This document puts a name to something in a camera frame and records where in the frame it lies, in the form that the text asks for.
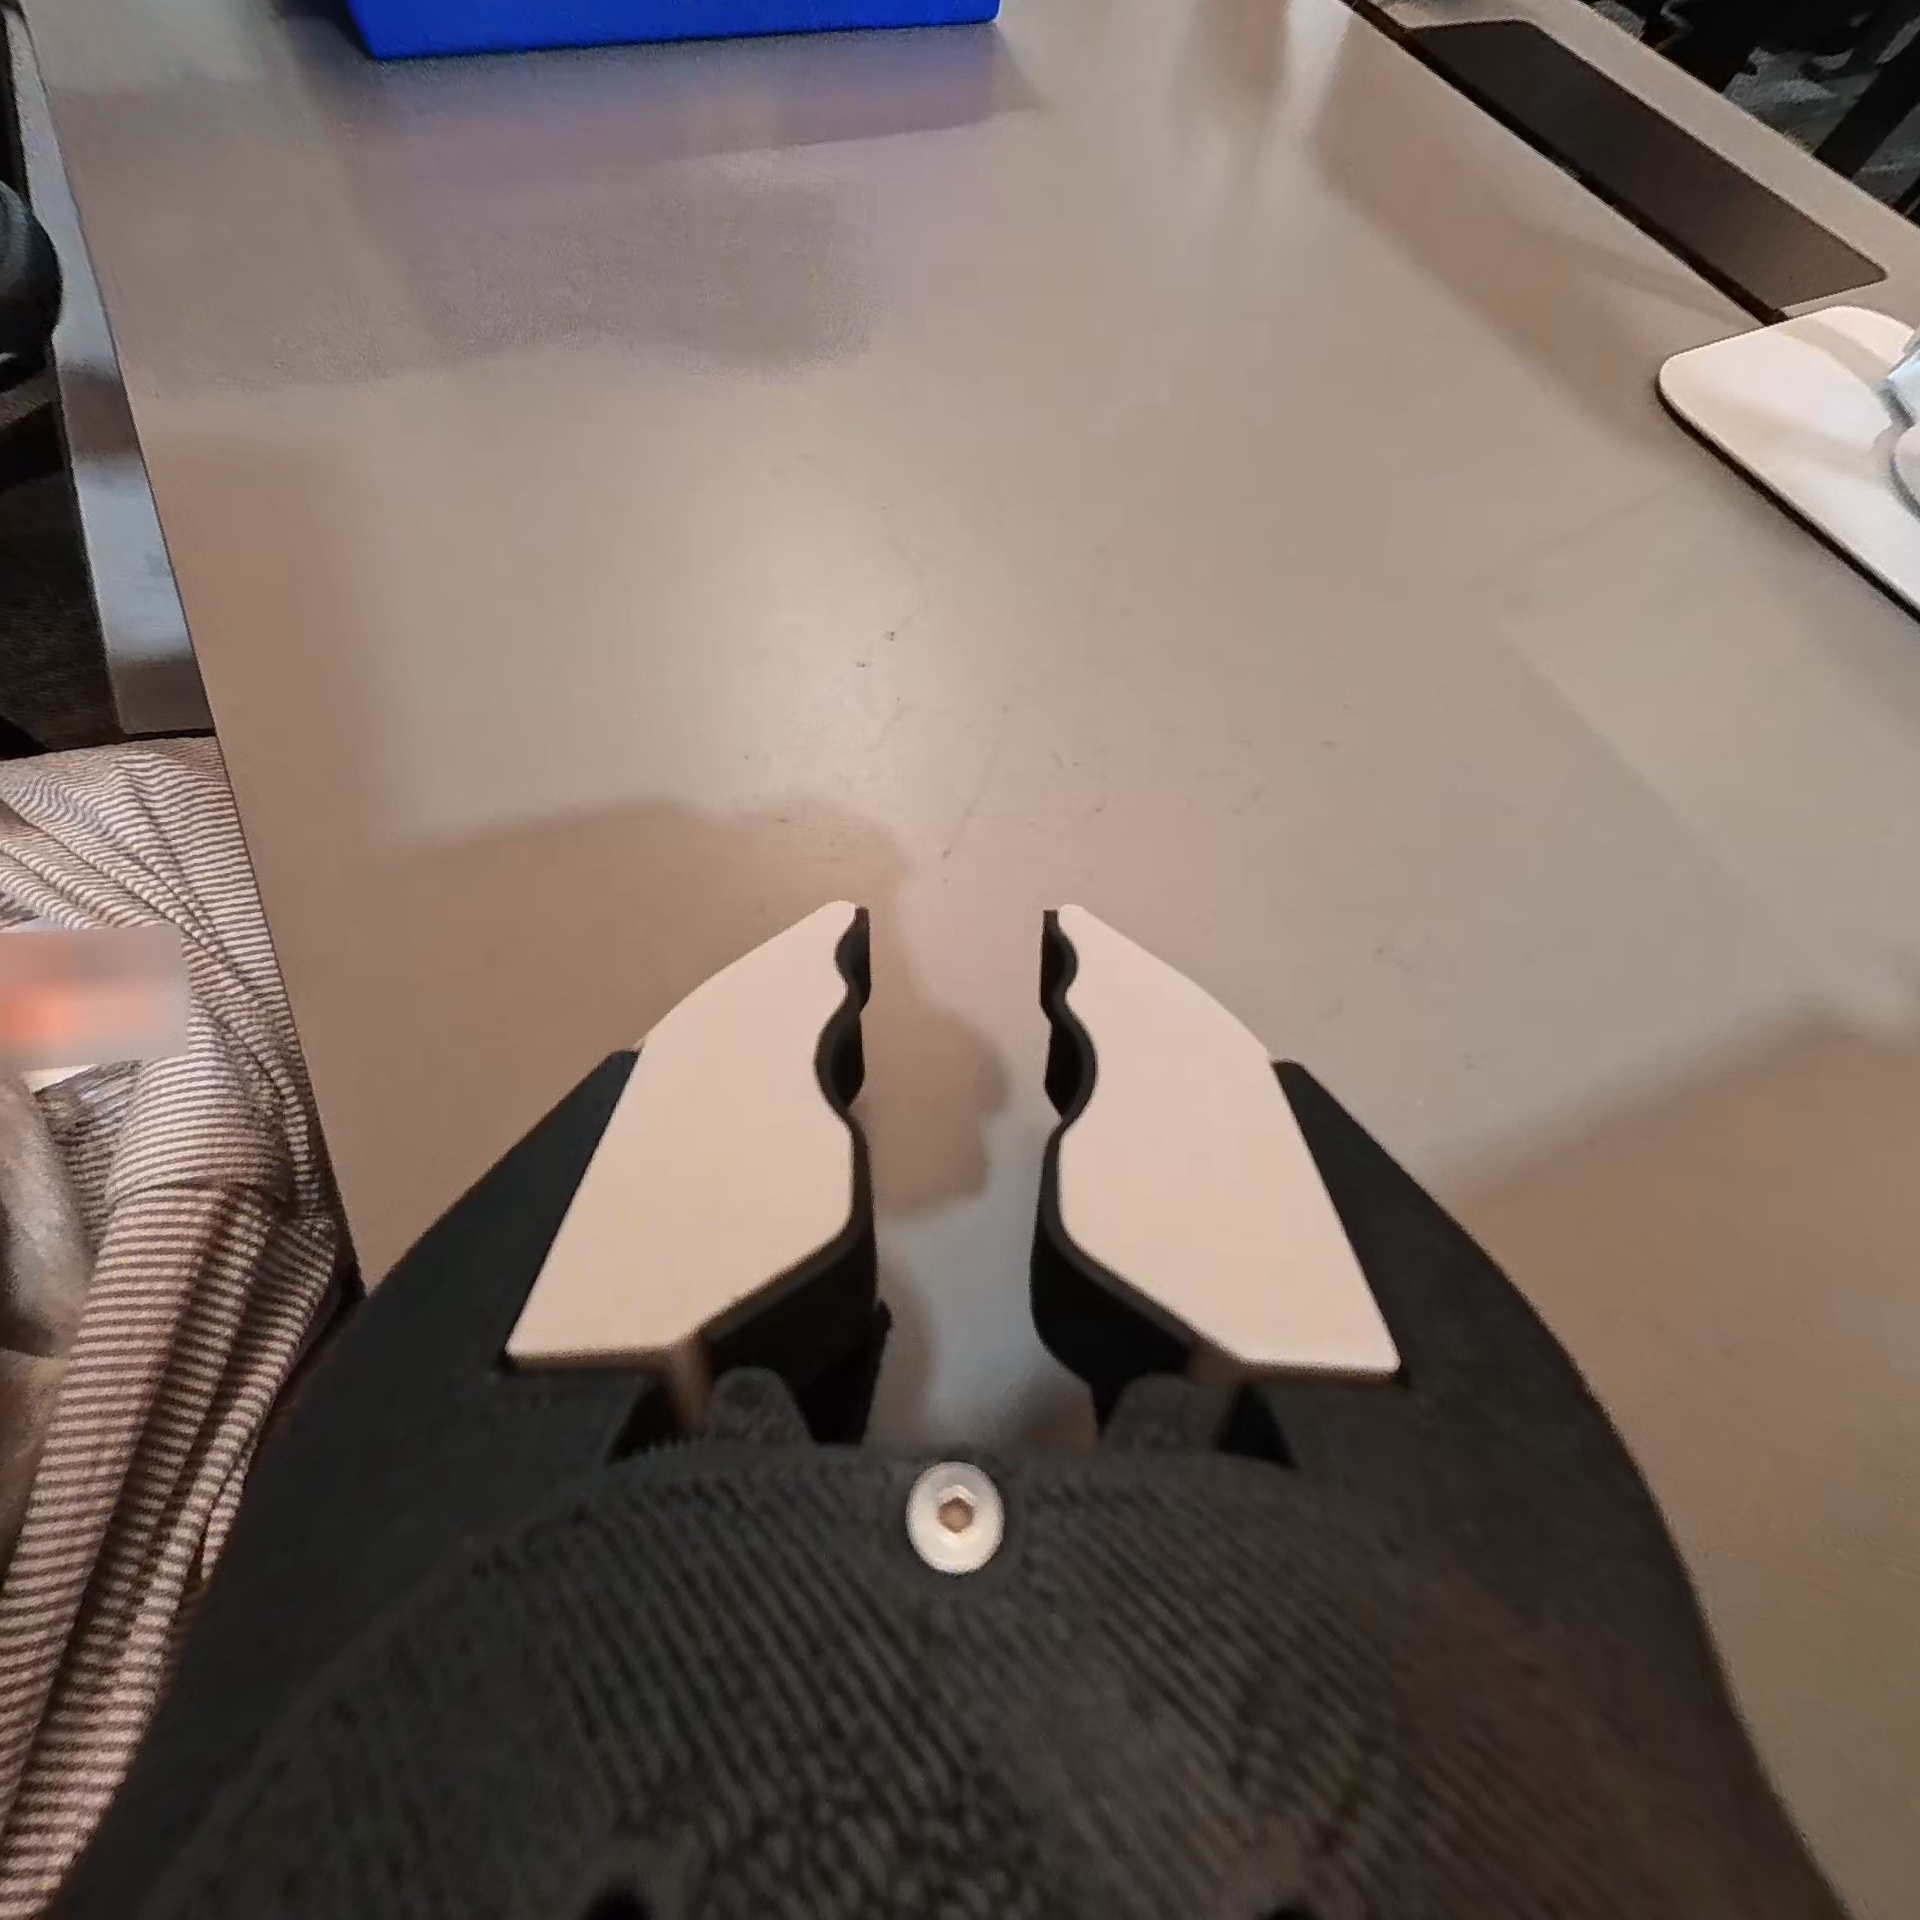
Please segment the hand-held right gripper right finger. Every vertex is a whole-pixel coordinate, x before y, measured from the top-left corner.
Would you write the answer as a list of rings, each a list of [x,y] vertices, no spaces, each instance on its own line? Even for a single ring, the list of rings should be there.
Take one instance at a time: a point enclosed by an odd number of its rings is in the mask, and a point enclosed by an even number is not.
[[[1041,935],[1044,1144],[1028,1303],[1107,1431],[1185,1381],[1214,1433],[1270,1383],[1383,1386],[1402,1348],[1260,1036],[1077,903]]]

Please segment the white monitor stand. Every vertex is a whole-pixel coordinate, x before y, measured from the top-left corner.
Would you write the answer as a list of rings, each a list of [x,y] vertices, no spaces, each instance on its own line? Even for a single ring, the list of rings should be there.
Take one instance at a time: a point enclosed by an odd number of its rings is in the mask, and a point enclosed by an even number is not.
[[[1837,304],[1666,360],[1669,417],[1917,611],[1917,335]]]

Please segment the grey desk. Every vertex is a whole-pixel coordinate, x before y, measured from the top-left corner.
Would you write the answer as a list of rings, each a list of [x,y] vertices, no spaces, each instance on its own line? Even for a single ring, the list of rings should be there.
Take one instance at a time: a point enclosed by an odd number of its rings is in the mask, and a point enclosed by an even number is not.
[[[1661,407],[1746,315],[1345,5],[23,15],[364,1279],[847,898],[876,1433],[1078,1437],[1086,905],[1522,1285],[1915,1916],[1915,619]]]

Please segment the blue box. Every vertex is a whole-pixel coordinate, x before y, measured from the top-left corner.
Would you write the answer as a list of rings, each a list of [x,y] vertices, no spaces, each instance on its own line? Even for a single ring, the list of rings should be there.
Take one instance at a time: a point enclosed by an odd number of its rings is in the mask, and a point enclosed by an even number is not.
[[[1001,3],[347,3],[374,60],[988,25]]]

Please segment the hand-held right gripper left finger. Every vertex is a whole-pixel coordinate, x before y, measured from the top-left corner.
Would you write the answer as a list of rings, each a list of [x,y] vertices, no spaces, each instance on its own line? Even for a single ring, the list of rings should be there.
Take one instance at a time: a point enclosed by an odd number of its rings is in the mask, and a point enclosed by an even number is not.
[[[516,1373],[641,1371],[689,1433],[758,1370],[817,1437],[861,1437],[891,1329],[855,1116],[871,993],[871,915],[829,900],[650,1029],[507,1336]]]

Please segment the striped grey cloth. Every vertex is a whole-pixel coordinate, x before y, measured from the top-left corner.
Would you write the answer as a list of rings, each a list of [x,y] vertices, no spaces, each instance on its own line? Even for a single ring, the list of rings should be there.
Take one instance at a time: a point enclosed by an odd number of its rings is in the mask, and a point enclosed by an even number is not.
[[[4,1916],[127,1775],[282,1389],[351,1264],[223,760],[4,764],[4,932],[162,928],[182,1052],[4,1073]]]

